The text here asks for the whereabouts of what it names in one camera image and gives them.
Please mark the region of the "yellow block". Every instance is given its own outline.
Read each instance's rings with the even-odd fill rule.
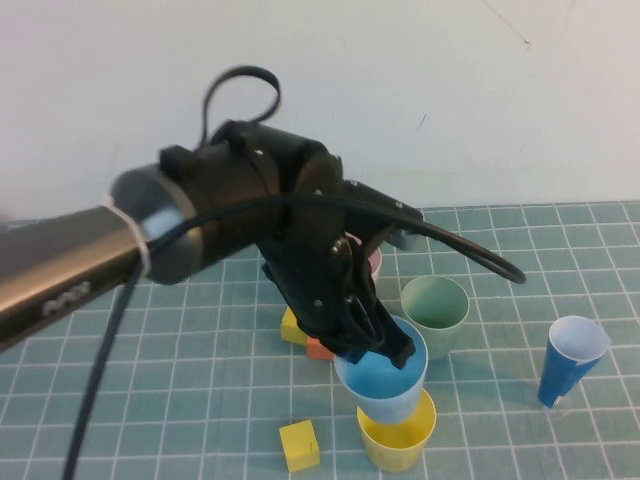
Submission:
[[[311,420],[280,427],[280,440],[289,472],[320,465],[320,448]]]
[[[284,312],[284,317],[282,317],[280,335],[287,342],[307,345],[307,334],[298,328],[298,321],[289,307],[287,307],[287,311]]]

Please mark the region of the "blue cone cup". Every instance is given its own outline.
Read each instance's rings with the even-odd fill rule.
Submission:
[[[538,399],[546,407],[553,407],[598,363],[610,346],[611,338],[593,320],[570,316],[553,322]]]

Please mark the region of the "pink cup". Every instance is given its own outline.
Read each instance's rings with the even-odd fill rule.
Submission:
[[[369,257],[369,266],[371,267],[371,278],[375,282],[380,276],[380,268],[382,267],[382,252],[379,248],[376,248],[376,251]]]

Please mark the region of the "cup rim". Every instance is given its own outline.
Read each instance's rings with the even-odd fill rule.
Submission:
[[[428,327],[427,325],[422,325],[417,320],[414,320],[413,318],[411,318],[411,315],[409,315],[407,313],[407,308],[405,307],[404,291],[413,282],[415,282],[416,280],[423,279],[423,278],[442,278],[442,279],[448,280],[449,282],[454,283],[464,293],[464,296],[467,299],[467,309],[464,312],[464,315],[460,319],[460,321],[454,323],[453,325],[449,325],[448,327],[433,328],[433,327]],[[467,291],[464,289],[464,287],[462,285],[460,285],[458,282],[456,282],[454,279],[452,279],[450,277],[446,277],[444,275],[420,275],[420,276],[414,278],[409,283],[407,283],[404,286],[404,288],[402,289],[402,292],[400,292],[400,304],[402,305],[402,310],[404,311],[405,315],[409,318],[409,320],[411,320],[412,323],[414,323],[416,325],[416,327],[424,328],[426,330],[430,330],[430,331],[433,331],[433,332],[446,332],[447,330],[451,330],[451,329],[457,327],[458,325],[460,325],[462,322],[464,322],[467,319],[467,317],[469,316],[469,311],[471,310],[471,301],[469,300],[469,295],[467,294]]]
[[[404,319],[402,317],[399,317],[397,315],[391,315],[391,317],[394,320],[401,320],[403,322],[408,323],[411,328],[415,329],[418,332],[418,337],[420,338],[420,340],[422,341],[422,344],[424,345],[424,352],[426,355],[426,359],[424,362],[424,368],[422,369],[422,373],[420,374],[420,378],[424,379],[425,375],[427,374],[427,366],[429,365],[429,349],[427,348],[427,342],[425,341],[424,337],[422,336],[422,334],[420,333],[420,330],[418,330],[416,328],[415,325],[413,325],[410,321],[408,321],[407,319]],[[336,360],[338,360],[338,362],[346,362],[346,360],[343,360],[341,357],[339,357],[338,355],[336,355],[335,359],[333,360],[333,368],[336,369]],[[356,392],[355,390],[353,390],[349,385],[347,385],[346,382],[342,381],[342,379],[340,378],[340,375],[338,375],[338,379],[340,380],[340,383],[342,383],[342,385],[345,386],[345,388],[351,392],[352,395],[355,395],[356,397],[363,397],[366,398],[368,402],[372,402],[374,404],[379,403],[379,402],[388,402],[391,399],[394,398],[398,398],[404,394],[406,394],[407,392],[409,392],[411,389],[415,388],[415,385],[412,385],[409,389],[405,390],[404,392],[402,392],[400,395],[396,395],[395,397],[389,397],[389,398],[371,398],[371,397],[367,397],[366,395],[362,395],[361,393]]]
[[[366,435],[367,438],[369,440],[371,440],[374,444],[376,444],[378,447],[382,447],[382,448],[385,448],[387,450],[393,450],[395,452],[406,452],[407,450],[411,450],[411,449],[417,447],[418,445],[420,445],[421,443],[423,443],[423,442],[425,442],[426,440],[429,439],[429,437],[431,436],[431,434],[433,433],[433,431],[436,428],[436,423],[438,422],[438,412],[436,411],[436,404],[434,403],[433,398],[431,397],[431,395],[429,395],[429,392],[427,392],[427,389],[424,388],[424,387],[422,387],[422,391],[420,392],[420,400],[419,400],[419,402],[422,401],[423,396],[426,398],[427,402],[429,402],[429,406],[431,407],[431,410],[433,411],[434,415],[433,415],[433,423],[431,424],[431,429],[427,432],[427,434],[424,436],[424,438],[422,438],[422,440],[420,440],[419,442],[411,445],[410,447],[404,447],[404,448],[388,447],[386,445],[381,444],[377,440],[374,440],[373,438],[371,438],[371,435],[369,435],[369,433],[362,426],[361,416],[365,415],[369,419],[371,419],[371,417],[369,417],[364,412],[364,410],[362,410],[360,407],[357,407],[356,408],[356,418],[358,419],[358,427],[360,428],[360,432],[362,434]]]
[[[594,325],[595,327],[597,327],[598,329],[600,329],[602,332],[604,332],[604,334],[607,336],[607,338],[609,339],[608,344],[607,344],[607,348],[604,349],[604,352],[601,353],[600,355],[596,355],[595,357],[587,357],[587,358],[575,358],[572,357],[570,355],[567,355],[566,353],[563,353],[562,350],[560,348],[558,348],[558,346],[555,344],[555,342],[552,339],[552,335],[551,335],[551,330],[554,329],[554,326],[557,328],[557,325],[559,321],[561,320],[567,320],[569,318],[573,318],[576,320],[579,320],[580,322],[584,322],[586,320],[587,323],[589,323],[590,325]],[[599,325],[595,320],[592,320],[590,318],[587,317],[583,317],[580,315],[565,315],[564,317],[560,317],[557,320],[554,320],[554,322],[551,324],[551,326],[549,327],[549,333],[547,334],[547,338],[549,339],[549,342],[551,343],[551,345],[553,346],[553,348],[563,357],[568,358],[569,360],[573,360],[574,362],[577,362],[579,364],[584,364],[584,363],[589,363],[592,362],[600,357],[602,357],[607,350],[611,347],[611,337],[609,337],[609,335],[607,334],[606,330],[602,327],[602,325]]]

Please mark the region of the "table surface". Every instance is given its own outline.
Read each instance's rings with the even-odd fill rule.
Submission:
[[[378,294],[402,313],[414,276],[455,278],[472,309],[428,367],[438,410],[422,461],[379,472],[330,364],[280,338],[285,304],[248,249],[172,287],[137,288],[78,479],[283,479],[278,428],[312,419],[321,465],[296,479],[640,477],[640,202],[425,209],[515,262],[512,285],[441,244],[383,246]],[[0,479],[58,478],[113,292],[0,355]],[[548,415],[536,398],[551,322],[601,321],[613,347]]]

